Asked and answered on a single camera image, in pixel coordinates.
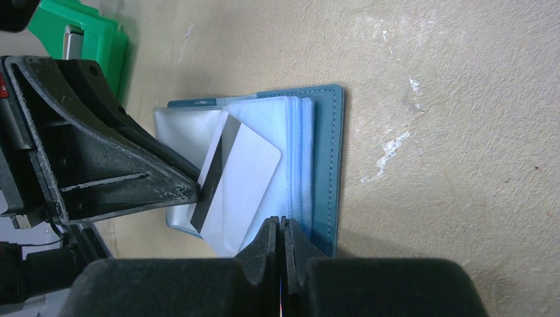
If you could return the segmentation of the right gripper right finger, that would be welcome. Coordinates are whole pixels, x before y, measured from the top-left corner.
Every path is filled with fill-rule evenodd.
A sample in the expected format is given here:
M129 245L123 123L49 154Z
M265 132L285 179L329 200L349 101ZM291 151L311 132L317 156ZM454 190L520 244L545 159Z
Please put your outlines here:
M284 316L487 316L473 281L440 258L329 258L282 218Z

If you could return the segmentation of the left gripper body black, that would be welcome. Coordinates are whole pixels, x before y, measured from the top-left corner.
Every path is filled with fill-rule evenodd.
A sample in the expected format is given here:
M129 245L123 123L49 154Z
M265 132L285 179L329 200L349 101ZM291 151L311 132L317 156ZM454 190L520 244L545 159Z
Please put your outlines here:
M91 225L57 225L32 165L35 144L1 58L1 191L7 203L1 216L16 229L47 223L57 235L37 244L25 258L25 244L1 242L1 306L23 306L30 297L71 286L91 262L111 254Z

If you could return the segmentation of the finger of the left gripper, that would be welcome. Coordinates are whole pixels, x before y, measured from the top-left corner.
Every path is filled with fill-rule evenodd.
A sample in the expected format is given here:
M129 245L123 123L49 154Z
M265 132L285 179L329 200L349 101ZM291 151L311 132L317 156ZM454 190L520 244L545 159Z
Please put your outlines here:
M52 57L6 56L35 144L32 165L59 225L194 203L193 180L109 128L74 93Z
M126 113L97 62L59 59L57 66L74 93L105 125L189 178L198 178L198 167L156 140Z

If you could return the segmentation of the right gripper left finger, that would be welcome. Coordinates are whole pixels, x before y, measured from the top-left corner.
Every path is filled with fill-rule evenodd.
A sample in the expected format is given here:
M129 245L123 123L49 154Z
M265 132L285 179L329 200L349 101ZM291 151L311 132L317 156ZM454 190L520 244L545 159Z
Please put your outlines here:
M279 316L279 219L233 258L97 260L60 316Z

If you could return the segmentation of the green plastic bin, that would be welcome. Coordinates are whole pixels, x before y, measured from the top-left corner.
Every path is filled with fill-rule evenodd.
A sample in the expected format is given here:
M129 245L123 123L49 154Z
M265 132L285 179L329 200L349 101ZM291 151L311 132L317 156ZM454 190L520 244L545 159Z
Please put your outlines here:
M113 93L120 97L122 73L129 38L116 20L80 1L41 1L28 24L49 56L63 59L63 37L67 25L84 32L81 59L96 61Z

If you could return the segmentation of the white credit card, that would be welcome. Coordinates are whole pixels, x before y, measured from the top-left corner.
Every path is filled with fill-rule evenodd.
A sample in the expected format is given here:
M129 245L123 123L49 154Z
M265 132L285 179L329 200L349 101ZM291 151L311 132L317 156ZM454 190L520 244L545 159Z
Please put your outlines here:
M77 26L67 25L63 37L63 59L80 59L83 51L84 32Z
M187 219L220 257L242 247L281 159L281 151L237 118L223 112L202 166L199 201Z

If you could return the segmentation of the blue card holder wallet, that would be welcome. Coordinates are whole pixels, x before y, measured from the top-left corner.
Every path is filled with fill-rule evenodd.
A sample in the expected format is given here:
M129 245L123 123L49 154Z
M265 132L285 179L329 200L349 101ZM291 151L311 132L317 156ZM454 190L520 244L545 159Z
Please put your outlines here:
M289 215L303 226L311 243L329 257L337 247L341 157L345 111L345 91L339 85L293 88L257 92L246 96L198 98L170 101L154 111L156 138L198 168L202 167L211 137L223 109L234 103L254 104L261 98L309 98L312 107L302 109L302 136L313 134L312 145L305 145L313 159L302 168L309 171L312 183L302 185L307 212Z

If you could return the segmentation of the white credit card in bin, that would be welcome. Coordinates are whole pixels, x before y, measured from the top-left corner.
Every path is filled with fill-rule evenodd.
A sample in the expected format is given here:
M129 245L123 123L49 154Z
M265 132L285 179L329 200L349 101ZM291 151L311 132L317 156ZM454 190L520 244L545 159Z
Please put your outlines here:
M77 26L67 25L63 37L63 59L80 59L83 51L84 32Z

